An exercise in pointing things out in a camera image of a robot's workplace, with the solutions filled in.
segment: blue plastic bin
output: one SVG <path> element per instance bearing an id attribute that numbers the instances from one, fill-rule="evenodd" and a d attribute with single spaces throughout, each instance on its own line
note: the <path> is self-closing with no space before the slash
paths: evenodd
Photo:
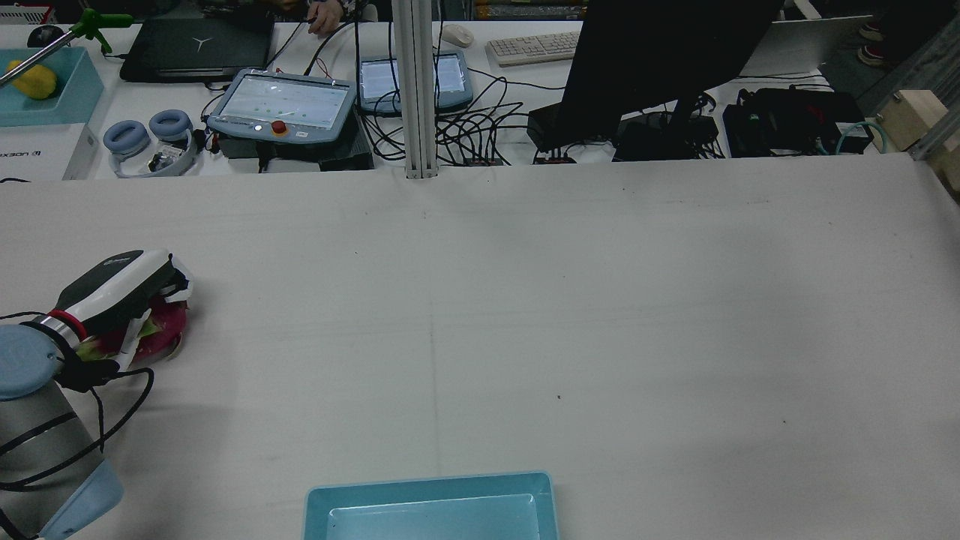
<path id="1" fill-rule="evenodd" d="M 543 471 L 315 487 L 303 540 L 559 540 Z"/>
<path id="2" fill-rule="evenodd" d="M 11 60 L 27 60 L 39 49 L 0 49 L 0 70 Z M 13 85 L 0 88 L 0 126 L 85 124 L 104 84 L 83 47 L 64 47 L 42 61 L 57 74 L 57 89 L 47 99 L 31 99 Z"/>

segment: red ring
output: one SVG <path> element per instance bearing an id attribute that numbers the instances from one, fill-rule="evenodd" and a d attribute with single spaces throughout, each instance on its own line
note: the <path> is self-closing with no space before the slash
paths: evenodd
<path id="1" fill-rule="evenodd" d="M 60 319 L 67 324 L 74 332 L 77 333 L 77 337 L 83 341 L 86 339 L 86 328 L 84 328 L 84 323 L 80 322 L 80 319 L 74 317 L 70 313 L 63 311 L 62 309 L 54 309 L 53 311 L 47 313 L 51 317 Z"/>

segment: white keyboard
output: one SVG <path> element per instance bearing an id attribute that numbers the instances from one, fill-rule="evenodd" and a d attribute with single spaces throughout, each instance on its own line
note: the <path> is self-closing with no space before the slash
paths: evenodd
<path id="1" fill-rule="evenodd" d="M 501 67 L 569 60 L 577 50 L 579 38 L 579 32 L 562 32 L 542 36 L 491 39 L 487 41 L 487 50 Z"/>

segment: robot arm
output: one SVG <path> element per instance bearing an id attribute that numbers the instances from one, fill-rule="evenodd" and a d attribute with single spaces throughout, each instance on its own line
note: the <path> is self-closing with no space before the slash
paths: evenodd
<path id="1" fill-rule="evenodd" d="M 130 251 L 70 283 L 49 314 L 0 326 L 0 527 L 13 540 L 62 540 L 120 502 L 119 479 L 54 379 L 79 391 L 112 380 L 116 362 L 81 362 L 74 349 L 114 329 L 136 336 L 153 298 L 185 300 L 192 281 L 166 250 Z"/>

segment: mango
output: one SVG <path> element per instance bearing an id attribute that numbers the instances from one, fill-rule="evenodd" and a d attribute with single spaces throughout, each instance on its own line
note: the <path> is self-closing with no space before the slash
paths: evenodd
<path id="1" fill-rule="evenodd" d="M 23 61 L 11 60 L 7 71 L 14 69 Z M 37 64 L 11 82 L 14 88 L 32 99 L 47 99 L 57 89 L 57 74 L 49 67 Z"/>

